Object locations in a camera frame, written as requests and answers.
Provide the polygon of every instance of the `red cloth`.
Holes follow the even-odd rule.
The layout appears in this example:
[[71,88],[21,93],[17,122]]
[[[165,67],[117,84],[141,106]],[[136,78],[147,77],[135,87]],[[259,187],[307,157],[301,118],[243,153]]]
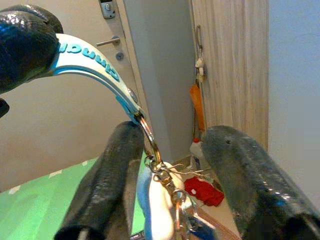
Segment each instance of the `red cloth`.
[[184,181],[184,189],[191,196],[195,196],[197,199],[203,201],[207,206],[217,207],[225,198],[223,192],[215,189],[214,186],[206,181],[200,181],[196,176]]

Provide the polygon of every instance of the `door handle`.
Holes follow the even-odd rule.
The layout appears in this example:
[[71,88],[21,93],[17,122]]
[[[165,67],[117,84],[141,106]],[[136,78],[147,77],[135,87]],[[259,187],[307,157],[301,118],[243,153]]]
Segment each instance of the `door handle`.
[[95,45],[96,45],[97,47],[99,47],[99,46],[106,45],[106,44],[118,45],[119,43],[120,43],[120,37],[118,37],[118,36],[113,36],[110,40],[98,42],[98,43],[96,43]]

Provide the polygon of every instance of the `green floor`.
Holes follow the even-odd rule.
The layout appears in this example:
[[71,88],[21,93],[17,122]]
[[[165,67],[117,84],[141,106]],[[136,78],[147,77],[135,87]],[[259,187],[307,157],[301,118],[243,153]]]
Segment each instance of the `green floor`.
[[[51,177],[46,175],[22,184],[15,193],[13,190],[1,193],[1,240],[51,240],[79,182],[94,163],[95,159],[88,160]],[[140,232],[143,226],[144,216],[136,199],[132,233]]]

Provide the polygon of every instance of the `door lock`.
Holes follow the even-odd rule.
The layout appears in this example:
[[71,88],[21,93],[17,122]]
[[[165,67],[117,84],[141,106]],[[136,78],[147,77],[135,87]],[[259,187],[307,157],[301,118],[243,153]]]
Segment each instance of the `door lock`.
[[102,15],[105,19],[113,19],[116,16],[115,6],[112,0],[99,0]]

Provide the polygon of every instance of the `red object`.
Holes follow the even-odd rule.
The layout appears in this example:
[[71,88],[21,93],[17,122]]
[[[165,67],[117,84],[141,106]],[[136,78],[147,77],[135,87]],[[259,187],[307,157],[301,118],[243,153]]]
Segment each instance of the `red object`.
[[184,189],[197,199],[203,201],[207,206],[218,206],[225,198],[223,192],[215,189],[210,183],[206,181],[200,181],[196,176],[184,181]]
[[198,142],[200,142],[200,139],[197,138],[197,137],[195,137],[195,138],[193,139],[193,142],[197,144]]

